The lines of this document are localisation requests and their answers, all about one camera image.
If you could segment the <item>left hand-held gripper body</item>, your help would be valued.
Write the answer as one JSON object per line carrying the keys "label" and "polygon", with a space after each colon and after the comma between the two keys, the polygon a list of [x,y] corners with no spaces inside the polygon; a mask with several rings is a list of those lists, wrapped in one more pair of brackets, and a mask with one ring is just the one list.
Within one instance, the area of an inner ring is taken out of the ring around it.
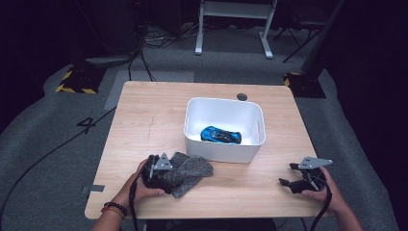
{"label": "left hand-held gripper body", "polygon": [[167,155],[150,155],[141,171],[141,179],[149,189],[162,189],[171,194],[174,184],[165,179],[165,174],[172,170],[172,164]]}

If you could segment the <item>white metal stand frame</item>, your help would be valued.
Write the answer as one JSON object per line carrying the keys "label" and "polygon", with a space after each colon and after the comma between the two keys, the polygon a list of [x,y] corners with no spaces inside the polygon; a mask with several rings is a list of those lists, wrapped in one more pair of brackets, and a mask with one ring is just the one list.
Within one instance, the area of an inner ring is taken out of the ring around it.
{"label": "white metal stand frame", "polygon": [[273,53],[268,43],[268,31],[276,10],[277,2],[278,0],[271,0],[268,4],[249,4],[201,0],[198,12],[198,34],[196,37],[194,54],[200,56],[203,52],[203,27],[205,16],[263,19],[265,21],[265,26],[264,30],[259,33],[259,38],[266,58],[271,60],[273,58]]}

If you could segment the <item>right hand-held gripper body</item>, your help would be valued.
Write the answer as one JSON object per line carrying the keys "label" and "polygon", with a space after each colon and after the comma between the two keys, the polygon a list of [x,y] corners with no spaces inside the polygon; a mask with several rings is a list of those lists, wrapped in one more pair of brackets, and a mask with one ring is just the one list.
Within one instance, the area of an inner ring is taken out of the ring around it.
{"label": "right hand-held gripper body", "polygon": [[299,171],[302,176],[301,181],[303,182],[303,191],[310,190],[314,192],[320,192],[324,188],[326,179],[319,168],[326,167],[332,164],[332,160],[316,157],[305,157],[299,163]]}

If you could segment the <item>slanted dark metal post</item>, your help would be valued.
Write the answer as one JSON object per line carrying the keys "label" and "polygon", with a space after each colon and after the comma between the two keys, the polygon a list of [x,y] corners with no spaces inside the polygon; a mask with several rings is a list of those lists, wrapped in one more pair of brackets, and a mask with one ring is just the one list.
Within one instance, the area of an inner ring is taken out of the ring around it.
{"label": "slanted dark metal post", "polygon": [[329,33],[343,4],[344,0],[337,0],[336,7],[329,16],[327,24],[319,34],[318,40],[301,67],[303,72],[312,79],[318,79],[324,69],[325,63],[328,61]]}

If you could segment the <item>white plastic bin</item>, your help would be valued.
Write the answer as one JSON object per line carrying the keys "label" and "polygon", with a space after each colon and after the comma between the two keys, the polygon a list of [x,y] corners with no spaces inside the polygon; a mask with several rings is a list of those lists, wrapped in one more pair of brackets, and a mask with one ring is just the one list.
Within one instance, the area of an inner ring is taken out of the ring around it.
{"label": "white plastic bin", "polygon": [[[241,142],[203,140],[211,130],[220,129]],[[262,108],[253,102],[232,99],[192,98],[187,106],[184,135],[188,155],[209,161],[250,163],[266,140]]]}

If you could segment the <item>black yellow striped stand base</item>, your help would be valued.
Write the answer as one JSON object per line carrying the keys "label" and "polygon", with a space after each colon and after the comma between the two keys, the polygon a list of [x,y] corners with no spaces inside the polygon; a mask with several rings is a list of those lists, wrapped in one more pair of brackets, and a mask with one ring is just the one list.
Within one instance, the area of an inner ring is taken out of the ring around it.
{"label": "black yellow striped stand base", "polygon": [[56,88],[56,92],[97,94],[106,73],[106,68],[72,66]]}
{"label": "black yellow striped stand base", "polygon": [[318,79],[309,78],[304,73],[287,72],[283,75],[284,85],[294,97],[325,98],[326,95]]}

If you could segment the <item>person's left hand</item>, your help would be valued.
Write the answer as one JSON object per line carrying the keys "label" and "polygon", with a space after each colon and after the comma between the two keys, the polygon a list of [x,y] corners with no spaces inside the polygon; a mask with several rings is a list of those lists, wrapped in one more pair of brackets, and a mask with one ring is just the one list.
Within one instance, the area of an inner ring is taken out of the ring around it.
{"label": "person's left hand", "polygon": [[137,170],[130,175],[130,177],[126,180],[120,191],[117,193],[114,202],[124,206],[125,208],[130,207],[130,202],[129,202],[129,193],[130,193],[130,188],[134,182],[137,182],[136,186],[136,192],[135,192],[135,199],[134,199],[134,204],[137,205],[140,202],[142,202],[145,198],[148,197],[155,197],[159,195],[164,195],[165,191],[162,189],[150,189],[147,188],[142,180],[138,179],[138,174],[142,170],[143,166],[145,165],[146,160],[143,160]]}

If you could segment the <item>grey fuzzy cloth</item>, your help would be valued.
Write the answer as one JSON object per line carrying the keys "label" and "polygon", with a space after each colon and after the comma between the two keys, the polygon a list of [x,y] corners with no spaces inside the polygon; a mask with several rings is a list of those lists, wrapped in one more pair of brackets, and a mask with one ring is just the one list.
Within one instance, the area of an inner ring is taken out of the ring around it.
{"label": "grey fuzzy cloth", "polygon": [[181,198],[204,177],[214,174],[213,166],[201,156],[189,156],[175,152],[170,162],[173,169],[164,174],[164,179],[173,186],[170,194],[175,198]]}

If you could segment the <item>person's right hand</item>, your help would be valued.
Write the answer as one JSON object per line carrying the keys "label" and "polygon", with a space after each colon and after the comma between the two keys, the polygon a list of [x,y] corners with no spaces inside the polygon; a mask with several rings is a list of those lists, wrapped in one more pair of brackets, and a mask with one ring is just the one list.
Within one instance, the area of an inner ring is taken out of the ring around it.
{"label": "person's right hand", "polygon": [[332,198],[331,202],[329,203],[328,209],[335,216],[337,216],[340,213],[345,212],[348,206],[329,171],[325,167],[320,167],[319,169],[322,171],[326,179],[327,187],[320,192],[304,190],[301,194],[309,198],[315,199],[318,202],[324,202],[326,196],[328,195],[328,192],[331,192]]}

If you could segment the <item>black folding stand legs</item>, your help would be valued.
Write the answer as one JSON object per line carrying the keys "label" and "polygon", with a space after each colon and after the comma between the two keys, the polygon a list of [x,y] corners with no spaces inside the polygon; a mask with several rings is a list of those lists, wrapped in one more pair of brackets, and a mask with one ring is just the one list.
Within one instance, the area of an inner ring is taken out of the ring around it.
{"label": "black folding stand legs", "polygon": [[288,62],[313,39],[317,38],[324,27],[324,22],[314,22],[311,20],[300,20],[280,26],[277,34],[272,39],[278,40],[283,36],[287,36],[296,45],[296,48],[283,60],[283,63]]}

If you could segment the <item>grey tape piece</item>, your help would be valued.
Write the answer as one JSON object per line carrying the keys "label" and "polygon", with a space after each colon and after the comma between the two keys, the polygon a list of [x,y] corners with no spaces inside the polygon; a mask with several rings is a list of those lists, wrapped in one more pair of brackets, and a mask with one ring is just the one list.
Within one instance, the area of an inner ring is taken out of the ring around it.
{"label": "grey tape piece", "polygon": [[91,192],[102,193],[105,189],[104,185],[91,185],[91,186],[84,186],[81,189],[82,194],[90,194]]}

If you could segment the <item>blue toy car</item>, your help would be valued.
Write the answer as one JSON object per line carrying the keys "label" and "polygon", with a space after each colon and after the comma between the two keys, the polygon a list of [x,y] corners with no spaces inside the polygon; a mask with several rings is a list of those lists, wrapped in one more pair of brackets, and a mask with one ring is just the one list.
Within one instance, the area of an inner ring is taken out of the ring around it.
{"label": "blue toy car", "polygon": [[203,141],[240,144],[242,135],[240,132],[225,131],[214,126],[204,128],[200,133]]}

